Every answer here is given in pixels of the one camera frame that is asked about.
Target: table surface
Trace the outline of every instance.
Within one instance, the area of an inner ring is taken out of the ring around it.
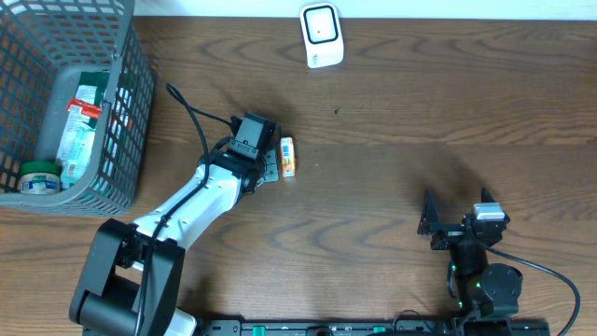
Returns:
[[[134,24],[159,84],[136,203],[119,219],[164,202],[201,155],[166,82],[220,117],[275,120],[296,144],[296,178],[244,198],[188,251],[183,310],[247,319],[455,311],[448,253],[416,235],[423,190],[457,220],[487,186],[512,218],[497,247],[569,276],[583,299],[572,334],[597,332],[595,23],[343,20],[344,61],[318,70],[306,66],[298,20]],[[201,123],[211,146],[227,134]],[[80,332],[68,306],[103,222],[2,209],[0,334]],[[572,313],[571,290],[515,266],[519,316],[545,318],[555,334]]]

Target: gray basket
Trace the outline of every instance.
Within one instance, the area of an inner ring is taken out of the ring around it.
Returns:
[[[0,205],[113,216],[141,168],[154,82],[132,0],[0,0]],[[17,191],[27,161],[54,161],[82,71],[110,71],[89,168],[54,195]]]

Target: small orange box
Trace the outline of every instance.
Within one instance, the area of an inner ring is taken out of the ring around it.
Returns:
[[[282,176],[291,177],[295,175],[295,144],[291,137],[280,139],[280,150],[282,151]]]

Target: white wall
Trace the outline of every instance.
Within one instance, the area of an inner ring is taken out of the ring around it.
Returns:
[[[136,0],[135,15],[294,18],[304,0]],[[597,0],[334,0],[343,18],[597,20]]]

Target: white device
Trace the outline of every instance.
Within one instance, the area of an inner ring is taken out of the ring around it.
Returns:
[[[342,62],[344,41],[334,5],[324,3],[304,7],[300,11],[300,25],[310,68]]]

